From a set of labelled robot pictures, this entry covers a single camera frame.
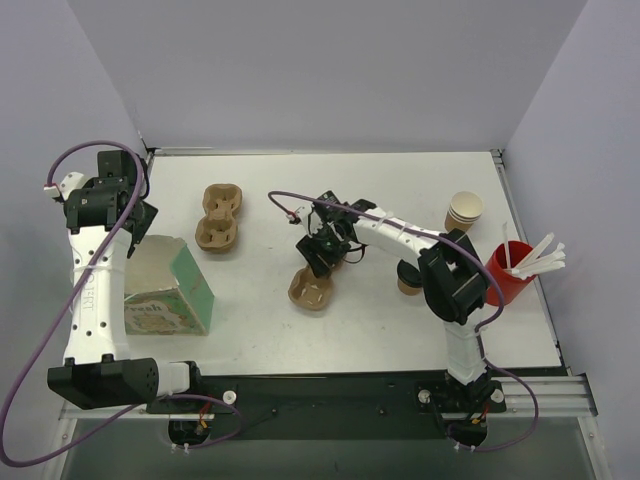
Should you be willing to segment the green paper takeout bag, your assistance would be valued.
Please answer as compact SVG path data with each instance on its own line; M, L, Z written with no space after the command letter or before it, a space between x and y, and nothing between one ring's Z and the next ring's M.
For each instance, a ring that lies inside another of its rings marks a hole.
M126 262L129 335L206 336L215 296L181 238L148 235Z

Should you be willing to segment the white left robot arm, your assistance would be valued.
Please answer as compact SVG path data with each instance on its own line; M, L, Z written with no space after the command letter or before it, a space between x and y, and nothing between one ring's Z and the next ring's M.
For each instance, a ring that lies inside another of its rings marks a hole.
M169 396L183 411L204 402L192 361L132 358L125 331L125 268L157 214L141 194L142 160L123 149L101 151L98 173L77 172L50 185L63 206L74 284L63 364L49 388L83 410L148 404Z

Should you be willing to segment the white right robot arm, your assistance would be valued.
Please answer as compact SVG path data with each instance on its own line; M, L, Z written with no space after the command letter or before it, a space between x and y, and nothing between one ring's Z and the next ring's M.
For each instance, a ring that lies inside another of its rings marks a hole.
M416 227L368 200L341 203L331 191L290 213L289 220L304 228L296 248L317 278L328 277L355 245L397 258L398 279L420 289L444 322L448 374L462 385L484 375L475 326L489 282L475 264L478 256L465 233Z

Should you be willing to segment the single brown pulp cup carrier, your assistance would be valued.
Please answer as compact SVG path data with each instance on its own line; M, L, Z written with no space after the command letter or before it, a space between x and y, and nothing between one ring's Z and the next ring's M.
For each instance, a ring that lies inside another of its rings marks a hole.
M288 288L288 298L297 307L308 311L324 310L332 298L333 279L316 277L310 266L296 272Z

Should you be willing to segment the brown paper coffee cup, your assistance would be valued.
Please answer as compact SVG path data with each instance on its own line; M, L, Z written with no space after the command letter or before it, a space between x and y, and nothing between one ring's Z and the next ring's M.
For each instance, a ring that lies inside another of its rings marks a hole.
M416 296L422 292L421 287L415 287L405 283L401 278L397 280L398 289L407 296Z

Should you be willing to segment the black plastic cup lid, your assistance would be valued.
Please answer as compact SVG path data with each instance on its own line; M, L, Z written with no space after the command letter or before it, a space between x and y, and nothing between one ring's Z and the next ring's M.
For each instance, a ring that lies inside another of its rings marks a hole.
M422 288L422 277L420 271L413 265L400 261L396 267L398 279L411 288Z

